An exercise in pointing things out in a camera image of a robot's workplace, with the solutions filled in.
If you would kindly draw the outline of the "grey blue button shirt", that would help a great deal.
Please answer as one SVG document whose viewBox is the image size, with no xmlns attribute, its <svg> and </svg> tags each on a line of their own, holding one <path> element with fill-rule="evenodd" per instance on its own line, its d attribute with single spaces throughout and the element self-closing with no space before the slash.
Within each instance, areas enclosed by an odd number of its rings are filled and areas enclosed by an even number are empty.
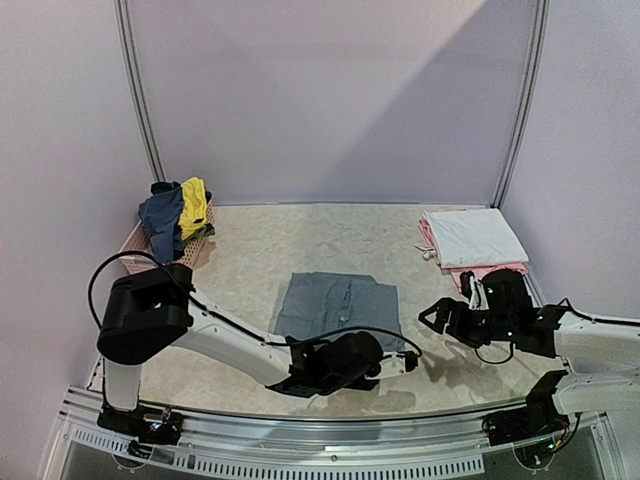
<svg viewBox="0 0 640 480">
<path fill-rule="evenodd" d="M 386 352 L 401 351 L 398 290 L 369 275 L 327 272 L 294 273 L 279 292 L 272 331 L 297 340 L 354 326 L 384 329 L 374 332 Z"/>
</svg>

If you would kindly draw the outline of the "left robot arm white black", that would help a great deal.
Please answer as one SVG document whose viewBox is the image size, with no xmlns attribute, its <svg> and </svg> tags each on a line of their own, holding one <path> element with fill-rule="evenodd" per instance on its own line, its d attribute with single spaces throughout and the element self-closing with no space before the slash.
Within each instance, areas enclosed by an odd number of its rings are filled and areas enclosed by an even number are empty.
<svg viewBox="0 0 640 480">
<path fill-rule="evenodd" d="M 378 340 L 362 328 L 297 340 L 233 319 L 204 304 L 191 270 L 182 265 L 125 276 L 111 287 L 97 348 L 109 415 L 128 434 L 149 423 L 138 404 L 142 367 L 169 347 L 204 355 L 271 391 L 299 398 L 370 387 L 384 357 Z"/>
</svg>

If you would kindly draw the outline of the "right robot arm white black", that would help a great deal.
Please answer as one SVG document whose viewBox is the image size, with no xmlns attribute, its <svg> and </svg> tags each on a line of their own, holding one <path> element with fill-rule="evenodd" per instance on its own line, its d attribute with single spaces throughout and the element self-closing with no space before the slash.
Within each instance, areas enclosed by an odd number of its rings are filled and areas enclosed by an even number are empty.
<svg viewBox="0 0 640 480">
<path fill-rule="evenodd" d="M 464 300 L 441 298 L 419 321 L 472 349 L 506 342 L 524 353 L 560 358 L 517 415 L 517 427 L 537 436 L 559 414 L 639 407 L 639 322 L 575 309 L 569 300 L 537 306 L 522 274 L 502 269 L 476 280 L 463 275 Z"/>
</svg>

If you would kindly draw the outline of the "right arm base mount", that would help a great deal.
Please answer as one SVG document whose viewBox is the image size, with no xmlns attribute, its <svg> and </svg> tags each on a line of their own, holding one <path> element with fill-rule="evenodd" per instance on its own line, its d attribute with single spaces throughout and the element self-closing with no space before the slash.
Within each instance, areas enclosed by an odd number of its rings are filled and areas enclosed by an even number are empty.
<svg viewBox="0 0 640 480">
<path fill-rule="evenodd" d="M 566 371 L 547 372 L 533 386 L 525 398 L 523 407 L 500 410 L 486 415 L 482 430 L 491 446 L 513 443 L 562 430 L 566 433 L 570 421 L 566 414 L 558 412 L 552 400 Z"/>
</svg>

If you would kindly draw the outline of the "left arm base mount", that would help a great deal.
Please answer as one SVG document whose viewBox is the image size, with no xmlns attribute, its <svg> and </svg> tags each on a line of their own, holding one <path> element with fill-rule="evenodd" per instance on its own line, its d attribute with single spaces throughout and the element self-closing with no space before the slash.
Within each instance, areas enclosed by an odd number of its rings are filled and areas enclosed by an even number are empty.
<svg viewBox="0 0 640 480">
<path fill-rule="evenodd" d="M 170 407 L 138 405 L 134 410 L 118 410 L 103 402 L 97 419 L 100 428 L 135 437 L 139 443 L 177 445 L 185 416 Z"/>
</svg>

